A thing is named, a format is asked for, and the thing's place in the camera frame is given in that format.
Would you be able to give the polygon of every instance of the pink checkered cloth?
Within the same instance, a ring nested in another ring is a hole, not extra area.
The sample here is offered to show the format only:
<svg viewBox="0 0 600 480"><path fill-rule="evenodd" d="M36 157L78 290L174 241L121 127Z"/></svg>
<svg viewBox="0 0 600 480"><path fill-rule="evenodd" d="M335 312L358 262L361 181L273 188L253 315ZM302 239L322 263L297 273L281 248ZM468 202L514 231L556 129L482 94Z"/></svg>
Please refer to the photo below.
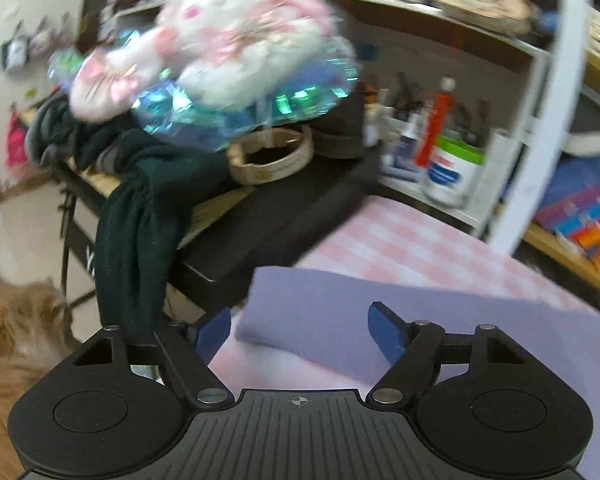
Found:
<svg viewBox="0 0 600 480"><path fill-rule="evenodd" d="M307 253L296 267L328 270L398 285L460 290L531 300L555 308L590 306L509 256L424 213L369 197L360 211ZM234 326L239 316L234 318ZM372 386L289 352L236 341L234 332L211 362L234 394L243 388L325 390Z"/></svg>

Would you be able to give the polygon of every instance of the dark green cloth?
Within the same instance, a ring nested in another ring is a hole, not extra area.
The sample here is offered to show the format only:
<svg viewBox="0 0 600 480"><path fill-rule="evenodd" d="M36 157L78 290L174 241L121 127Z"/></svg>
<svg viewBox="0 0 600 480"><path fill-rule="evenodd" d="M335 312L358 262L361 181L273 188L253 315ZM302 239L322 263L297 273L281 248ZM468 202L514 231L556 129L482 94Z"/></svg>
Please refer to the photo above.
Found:
<svg viewBox="0 0 600 480"><path fill-rule="evenodd" d="M51 143L54 150L66 147L70 139L71 154L84 170L103 150L117 150L114 166L122 182L104 204L95 241L98 309L103 325L120 325L132 336L150 333L193 207L229 179L224 153L166 144L139 128L128 129L133 121L127 115L98 127L82 123L72 117L65 98L45 114L35 121L45 130L27 133L30 151L45 153Z"/></svg>

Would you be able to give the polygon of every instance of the red bottle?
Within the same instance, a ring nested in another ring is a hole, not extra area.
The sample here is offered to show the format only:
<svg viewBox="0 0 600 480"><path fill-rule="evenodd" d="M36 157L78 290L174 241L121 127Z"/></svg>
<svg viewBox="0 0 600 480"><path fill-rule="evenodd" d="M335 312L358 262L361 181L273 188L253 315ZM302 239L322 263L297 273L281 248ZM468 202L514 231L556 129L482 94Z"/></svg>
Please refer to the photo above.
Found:
<svg viewBox="0 0 600 480"><path fill-rule="evenodd" d="M446 114L453 102L452 93L456 87L456 82L450 77L443 77L440 82L440 91L436 96L436 101L433 103L433 108L429 113L429 121L427 122L427 130L422 138L413 162L419 168L426 168L429 165L429 159L433 146L436 144L436 139L442 132L442 127L445 124Z"/></svg>

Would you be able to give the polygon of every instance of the crosshair marking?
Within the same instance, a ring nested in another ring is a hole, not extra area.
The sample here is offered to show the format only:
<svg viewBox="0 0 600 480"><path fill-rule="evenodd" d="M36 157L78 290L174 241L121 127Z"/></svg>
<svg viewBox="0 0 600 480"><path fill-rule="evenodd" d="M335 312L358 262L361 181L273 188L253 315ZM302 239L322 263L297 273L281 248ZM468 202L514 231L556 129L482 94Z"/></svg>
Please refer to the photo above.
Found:
<svg viewBox="0 0 600 480"><path fill-rule="evenodd" d="M294 403L298 408L304 406L306 403L311 402L309 399L303 396L294 397L289 402Z"/></svg>

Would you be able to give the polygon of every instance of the screw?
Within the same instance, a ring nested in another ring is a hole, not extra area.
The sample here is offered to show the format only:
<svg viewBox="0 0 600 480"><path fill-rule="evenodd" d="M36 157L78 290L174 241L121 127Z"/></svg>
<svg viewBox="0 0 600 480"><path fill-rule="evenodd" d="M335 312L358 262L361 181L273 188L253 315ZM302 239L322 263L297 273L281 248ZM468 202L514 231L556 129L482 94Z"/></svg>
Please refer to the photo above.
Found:
<svg viewBox="0 0 600 480"><path fill-rule="evenodd" d="M394 388L380 388L373 392L372 398L380 404L395 404L402 400L402 393Z"/></svg>
<svg viewBox="0 0 600 480"><path fill-rule="evenodd" d="M217 404L228 397L226 391L220 388L207 388L198 393L198 400L205 404Z"/></svg>

